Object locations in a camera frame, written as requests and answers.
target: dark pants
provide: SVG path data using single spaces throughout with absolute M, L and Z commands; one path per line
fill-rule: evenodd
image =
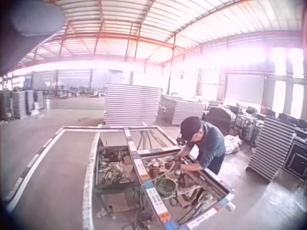
M 216 175 L 219 174 L 223 160 L 224 160 L 224 157 L 225 157 L 225 154 L 223 154 L 220 157 L 214 157 L 207 168 L 210 169 L 214 174 L 216 174 Z M 197 193 L 196 198 L 192 202 L 192 205 L 197 204 L 198 199 L 200 198 L 200 196 L 203 192 L 204 192 L 204 189 L 201 188 L 200 191 Z

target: concrete floor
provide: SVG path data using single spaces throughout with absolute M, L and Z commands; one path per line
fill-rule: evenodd
M 29 161 L 61 126 L 96 126 L 101 117 L 99 110 L 53 109 L 45 110 L 42 118 L 30 117 L 2 125 L 2 196 L 9 193 Z M 164 129 L 177 137 L 177 127 Z M 90 148 L 85 143 L 91 143 L 92 138 L 91 133 L 63 134 L 40 163 L 13 212 L 20 224 L 33 230 L 82 228 L 82 187 Z M 111 135 L 107 138 L 109 145 L 121 139 Z M 198 229 L 284 230 L 294 229 L 293 225 L 303 219 L 307 202 L 297 180 L 281 171 L 268 184 L 254 172 L 245 171 L 250 155 L 249 147 L 242 146 L 239 153 L 226 156 L 219 174 L 236 190 L 235 211 L 222 210 Z M 127 218 L 131 219 L 122 213 L 116 220 L 102 218 L 99 222 L 103 229 L 121 229 L 128 223 Z

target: sleeve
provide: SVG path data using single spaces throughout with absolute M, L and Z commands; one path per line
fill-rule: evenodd
M 214 129 L 211 129 L 208 132 L 208 145 L 204 149 L 203 156 L 200 160 L 201 166 L 205 169 L 209 166 L 213 158 L 215 157 L 216 150 L 218 149 L 220 142 L 219 137 Z
M 187 144 L 186 144 L 186 146 L 188 146 L 191 149 L 194 147 L 194 145 L 195 145 L 195 143 L 194 142 L 190 142 L 190 141 L 188 141 Z

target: man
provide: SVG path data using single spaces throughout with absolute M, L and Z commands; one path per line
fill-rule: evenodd
M 198 117 L 191 116 L 181 123 L 180 132 L 181 137 L 187 141 L 187 144 L 179 152 L 179 156 L 188 155 L 196 144 L 199 148 L 197 157 L 199 163 L 189 165 L 174 163 L 174 167 L 185 171 L 198 171 L 208 168 L 217 175 L 226 151 L 224 136 L 221 131 L 214 125 L 201 122 Z

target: ceiling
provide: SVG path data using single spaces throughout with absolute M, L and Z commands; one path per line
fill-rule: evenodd
M 71 57 L 164 62 L 218 38 L 259 31 L 300 31 L 303 0 L 51 0 L 63 29 L 23 65 Z

